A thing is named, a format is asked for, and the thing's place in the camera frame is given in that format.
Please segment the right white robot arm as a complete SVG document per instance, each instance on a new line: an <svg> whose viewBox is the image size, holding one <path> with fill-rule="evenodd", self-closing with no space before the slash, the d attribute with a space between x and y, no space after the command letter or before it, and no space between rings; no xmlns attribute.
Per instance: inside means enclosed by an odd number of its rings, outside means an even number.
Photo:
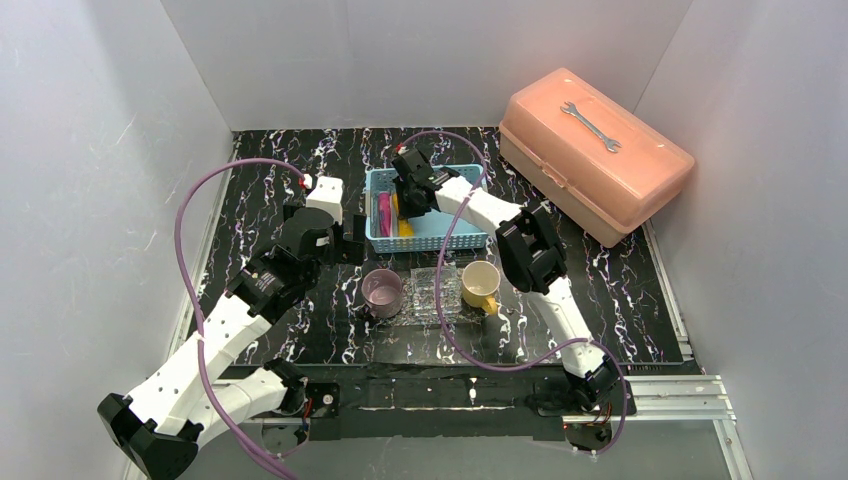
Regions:
<svg viewBox="0 0 848 480"><path fill-rule="evenodd" d="M549 213L538 204L501 200L453 168L435 168L415 148L398 147L392 165L402 216L451 214L495 240L506 280L523 293L560 348L570 403L585 411L603 403L618 371L611 354L592 342L567 276L565 247Z"/></svg>

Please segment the clear glass tray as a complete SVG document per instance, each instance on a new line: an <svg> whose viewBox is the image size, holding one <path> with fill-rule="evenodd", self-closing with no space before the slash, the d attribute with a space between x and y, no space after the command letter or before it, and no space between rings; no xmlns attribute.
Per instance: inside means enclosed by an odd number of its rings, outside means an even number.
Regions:
<svg viewBox="0 0 848 480"><path fill-rule="evenodd" d="M447 265L441 273L441 305L448 324L480 323L486 313L462 298L463 268ZM414 268L403 280L401 310L387 323L391 326L438 326L435 308L435 267Z"/></svg>

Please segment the yellow toothpaste tube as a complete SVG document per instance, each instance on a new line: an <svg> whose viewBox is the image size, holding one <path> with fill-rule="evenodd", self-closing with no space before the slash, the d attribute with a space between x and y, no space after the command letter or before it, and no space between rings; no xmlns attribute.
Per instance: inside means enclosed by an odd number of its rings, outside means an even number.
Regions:
<svg viewBox="0 0 848 480"><path fill-rule="evenodd" d="M394 213L395 236L401 238L413 237L415 232L410 222L400 215L399 197L396 193L391 196L392 211Z"/></svg>

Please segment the pink toothpaste tube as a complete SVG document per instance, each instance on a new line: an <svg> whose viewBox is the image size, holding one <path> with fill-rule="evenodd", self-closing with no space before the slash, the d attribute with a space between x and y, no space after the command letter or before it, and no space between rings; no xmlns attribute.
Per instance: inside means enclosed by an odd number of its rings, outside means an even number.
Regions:
<svg viewBox="0 0 848 480"><path fill-rule="evenodd" d="M389 192L381 192L377 197L378 227L381 237L392 236L392 201Z"/></svg>

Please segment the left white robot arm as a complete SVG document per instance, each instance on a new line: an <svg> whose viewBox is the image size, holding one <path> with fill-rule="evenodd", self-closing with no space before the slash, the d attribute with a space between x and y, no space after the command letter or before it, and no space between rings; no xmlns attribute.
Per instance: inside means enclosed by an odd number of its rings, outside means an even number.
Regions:
<svg viewBox="0 0 848 480"><path fill-rule="evenodd" d="M232 424L279 410L297 414L307 378L272 360L247 378L207 392L254 340L267 333L336 264L362 264L366 218L337 220L315 207L288 209L279 237L230 281L203 324L148 379L110 393L97 414L115 445L149 479L176 479L199 450Z"/></svg>

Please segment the purple mug black rim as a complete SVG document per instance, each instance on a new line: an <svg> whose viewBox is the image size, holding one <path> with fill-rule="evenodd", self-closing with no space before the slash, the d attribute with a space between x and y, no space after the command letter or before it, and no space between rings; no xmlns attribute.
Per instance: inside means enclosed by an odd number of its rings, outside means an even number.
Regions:
<svg viewBox="0 0 848 480"><path fill-rule="evenodd" d="M375 269L362 280L362 296L368 313L377 319L397 315L403 303L403 281L389 269Z"/></svg>

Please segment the blue plastic basket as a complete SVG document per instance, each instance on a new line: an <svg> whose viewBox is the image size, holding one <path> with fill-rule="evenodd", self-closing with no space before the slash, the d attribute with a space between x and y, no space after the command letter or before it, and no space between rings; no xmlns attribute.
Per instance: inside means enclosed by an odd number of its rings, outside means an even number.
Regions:
<svg viewBox="0 0 848 480"><path fill-rule="evenodd" d="M453 215L430 211L423 217L410 221L412 236L387 236L380 230L379 196L394 193L393 179L397 172L392 168L368 170L365 176L366 238L378 254L438 251L451 224ZM483 248L489 235L465 220L459 220L450 241L449 250Z"/></svg>

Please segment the yellow mug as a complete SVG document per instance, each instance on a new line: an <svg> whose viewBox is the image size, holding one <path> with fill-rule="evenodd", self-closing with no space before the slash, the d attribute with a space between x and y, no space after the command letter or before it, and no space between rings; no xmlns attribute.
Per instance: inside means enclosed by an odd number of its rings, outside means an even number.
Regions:
<svg viewBox="0 0 848 480"><path fill-rule="evenodd" d="M496 295L499 291L501 275L498 268L488 261L469 263L462 272L462 299L470 307L483 310L487 315L498 311Z"/></svg>

